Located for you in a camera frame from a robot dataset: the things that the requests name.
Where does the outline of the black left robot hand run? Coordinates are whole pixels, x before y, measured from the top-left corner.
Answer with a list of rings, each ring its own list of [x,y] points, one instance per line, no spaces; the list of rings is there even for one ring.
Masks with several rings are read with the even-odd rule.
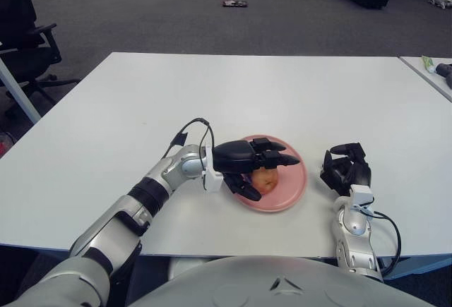
[[[231,192],[259,201],[278,184],[279,166],[300,163],[284,150],[283,144],[265,137],[223,143],[213,149],[213,168],[223,175]]]

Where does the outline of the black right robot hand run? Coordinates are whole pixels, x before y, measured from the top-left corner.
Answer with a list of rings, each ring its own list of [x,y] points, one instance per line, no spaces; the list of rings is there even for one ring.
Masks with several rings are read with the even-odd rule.
[[[351,185],[371,185],[371,169],[360,143],[336,145],[324,156],[320,178],[341,196],[349,196]]]

